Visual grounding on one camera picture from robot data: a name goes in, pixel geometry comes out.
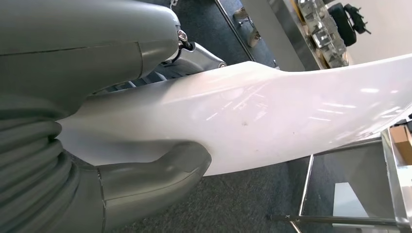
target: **glass panel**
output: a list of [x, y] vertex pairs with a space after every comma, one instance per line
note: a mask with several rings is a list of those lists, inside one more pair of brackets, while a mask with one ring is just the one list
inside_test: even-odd
[[303, 214], [393, 219], [382, 144], [315, 156]]

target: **black object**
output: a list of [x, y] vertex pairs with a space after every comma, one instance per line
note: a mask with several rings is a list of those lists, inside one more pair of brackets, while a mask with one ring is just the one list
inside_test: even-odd
[[370, 31], [368, 31], [367, 29], [366, 29], [366, 24], [368, 23], [368, 22], [366, 22], [366, 23], [364, 23], [363, 22], [363, 16], [361, 16], [360, 14], [359, 14], [359, 10], [360, 10], [361, 8], [356, 8], [356, 7], [354, 7], [354, 6], [351, 6], [350, 4], [346, 4], [345, 5], [345, 10], [348, 12], [348, 14], [350, 15], [350, 18], [352, 19], [352, 21], [353, 21], [353, 25], [352, 25], [352, 28], [357, 32], [357, 33], [359, 33], [359, 34], [362, 34], [362, 33], [364, 33], [364, 32], [367, 32], [367, 33], [369, 33], [369, 34], [372, 34]]
[[328, 9], [329, 14], [338, 26], [339, 35], [347, 47], [356, 43], [355, 31], [359, 34], [364, 32], [371, 34], [371, 32], [366, 29], [365, 25], [367, 22], [363, 22], [363, 16], [359, 14], [359, 10], [360, 8], [358, 9], [350, 4], [346, 4], [344, 7], [341, 3], [337, 3]]
[[338, 26], [339, 35], [342, 37], [346, 46], [351, 46], [356, 43], [356, 33], [349, 23], [349, 18], [345, 12], [342, 3], [337, 3], [327, 10], [335, 20]]

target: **metal table frame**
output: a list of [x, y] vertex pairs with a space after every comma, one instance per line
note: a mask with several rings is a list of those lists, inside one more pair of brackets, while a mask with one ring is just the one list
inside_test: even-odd
[[[389, 186], [391, 190], [392, 203], [395, 211], [395, 218], [369, 218], [369, 217], [341, 217], [341, 216], [305, 216], [303, 209], [305, 206], [310, 173], [312, 170], [313, 159], [315, 156], [325, 155], [333, 152], [351, 150], [358, 147], [364, 147], [371, 144], [381, 143], [388, 171]], [[317, 222], [317, 223], [338, 223], [338, 224], [356, 224], [356, 225], [372, 225], [389, 228], [398, 228], [400, 232], [411, 232], [410, 220], [408, 211], [411, 214], [412, 210], [412, 182], [402, 182], [402, 171], [408, 168], [403, 165], [401, 157], [396, 147], [392, 142], [392, 137], [389, 134], [389, 129], [381, 133], [381, 138], [374, 138], [360, 142], [351, 143], [342, 147], [327, 150], [319, 154], [312, 154], [309, 158], [308, 171], [306, 174], [305, 186], [302, 193], [302, 199], [297, 215], [271, 215], [270, 220], [289, 222], [296, 232], [301, 233], [297, 223], [299, 222]]]

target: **metal rod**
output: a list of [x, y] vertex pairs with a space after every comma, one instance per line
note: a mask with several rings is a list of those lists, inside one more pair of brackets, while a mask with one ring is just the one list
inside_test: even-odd
[[255, 62], [255, 58], [253, 55], [250, 53], [250, 51], [247, 49], [244, 41], [240, 37], [238, 31], [236, 31], [235, 25], [233, 24], [232, 20], [229, 18], [227, 15], [226, 11], [224, 10], [221, 2], [219, 0], [215, 0], [215, 3], [222, 14], [223, 18], [226, 20], [226, 23], [229, 25], [230, 30], [232, 30], [233, 34], [235, 34], [236, 39], [239, 41], [240, 45], [242, 46], [242, 49], [245, 51], [246, 55], [248, 56], [249, 60]]
[[290, 223], [291, 223], [292, 227], [295, 229], [295, 231], [296, 231], [297, 233], [302, 233], [302, 232], [300, 231], [299, 227], [296, 225], [295, 222], [290, 222]]
[[313, 165], [313, 154], [311, 154], [309, 158], [308, 172], [306, 173], [305, 186], [303, 187], [302, 199], [300, 200], [299, 212], [297, 214], [299, 216], [301, 216], [303, 213], [303, 207], [305, 205], [306, 193], [308, 192], [308, 184], [309, 184], [310, 172], [312, 171], [312, 165]]
[[287, 222], [320, 222], [320, 223], [340, 223], [355, 225], [374, 225], [374, 226], [392, 226], [396, 227], [395, 219], [390, 218], [371, 218], [371, 217], [336, 217], [336, 216], [291, 216], [291, 215], [273, 215], [271, 220]]

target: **metal frame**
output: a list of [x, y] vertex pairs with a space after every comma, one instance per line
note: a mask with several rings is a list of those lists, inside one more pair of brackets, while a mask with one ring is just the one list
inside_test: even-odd
[[[382, 132], [382, 138], [390, 138], [388, 130]], [[351, 150], [359, 147], [368, 146], [371, 144], [382, 143], [385, 144], [386, 140], [381, 138], [373, 138], [368, 140], [363, 140], [360, 142], [351, 143], [342, 147], [334, 148], [331, 150], [326, 150], [318, 154], [312, 154], [309, 158], [308, 171], [306, 173], [305, 186], [302, 192], [302, 199], [299, 206], [298, 215], [270, 215], [269, 219], [274, 221], [285, 221], [289, 222], [291, 226], [295, 229], [297, 233], [302, 231], [297, 226], [298, 222], [318, 222], [318, 223], [338, 223], [338, 224], [354, 224], [354, 225], [371, 225], [371, 226], [383, 226], [383, 227], [398, 227], [401, 232], [411, 232], [408, 222], [399, 222], [397, 219], [390, 218], [369, 218], [369, 217], [340, 217], [340, 216], [304, 216], [303, 210], [306, 201], [306, 195], [308, 191], [308, 185], [310, 180], [310, 173], [312, 171], [313, 159], [318, 155], [325, 155], [333, 152], [339, 152], [343, 150]], [[385, 158], [388, 163], [388, 155], [385, 153]]]

